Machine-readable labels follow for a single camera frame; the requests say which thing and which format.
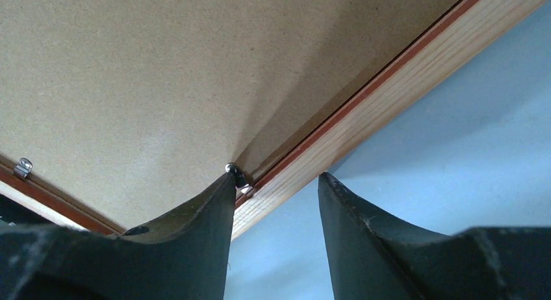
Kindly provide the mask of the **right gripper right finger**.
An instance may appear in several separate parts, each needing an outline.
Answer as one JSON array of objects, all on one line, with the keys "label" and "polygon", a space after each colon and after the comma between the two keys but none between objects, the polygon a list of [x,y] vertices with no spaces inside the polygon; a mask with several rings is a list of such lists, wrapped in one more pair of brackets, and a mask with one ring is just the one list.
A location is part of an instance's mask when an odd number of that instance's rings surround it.
[{"label": "right gripper right finger", "polygon": [[448,236],[390,214],[326,172],[318,201],[335,299],[550,298],[548,227]]}]

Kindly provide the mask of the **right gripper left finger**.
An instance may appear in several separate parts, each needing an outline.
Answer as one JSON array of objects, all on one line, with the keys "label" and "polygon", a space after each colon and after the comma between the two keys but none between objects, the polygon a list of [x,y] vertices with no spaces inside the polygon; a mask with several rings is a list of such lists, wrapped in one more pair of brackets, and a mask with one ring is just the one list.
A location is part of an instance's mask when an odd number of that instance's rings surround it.
[{"label": "right gripper left finger", "polygon": [[2,299],[222,299],[235,210],[226,173],[120,236],[54,224],[1,229]]}]

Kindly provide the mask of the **brown backing board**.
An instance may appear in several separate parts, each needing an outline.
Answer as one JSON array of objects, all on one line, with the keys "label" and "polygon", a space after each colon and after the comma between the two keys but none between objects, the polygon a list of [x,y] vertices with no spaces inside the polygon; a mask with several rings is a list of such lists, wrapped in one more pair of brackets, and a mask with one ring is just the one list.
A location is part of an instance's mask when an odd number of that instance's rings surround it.
[{"label": "brown backing board", "polygon": [[126,229],[258,177],[460,0],[1,0],[1,162]]}]

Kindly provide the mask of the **wooden picture frame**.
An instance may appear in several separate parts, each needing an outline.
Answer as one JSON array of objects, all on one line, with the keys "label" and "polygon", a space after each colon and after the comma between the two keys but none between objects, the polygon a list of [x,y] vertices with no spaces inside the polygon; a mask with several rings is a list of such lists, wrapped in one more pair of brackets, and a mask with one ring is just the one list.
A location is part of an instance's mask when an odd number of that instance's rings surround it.
[{"label": "wooden picture frame", "polygon": [[[246,232],[547,1],[457,2],[262,175],[253,177],[244,171],[252,190],[236,201],[233,237]],[[74,229],[104,234],[129,229],[118,229],[92,209],[37,183],[30,178],[31,170],[26,158],[12,169],[1,162],[1,195]]]}]

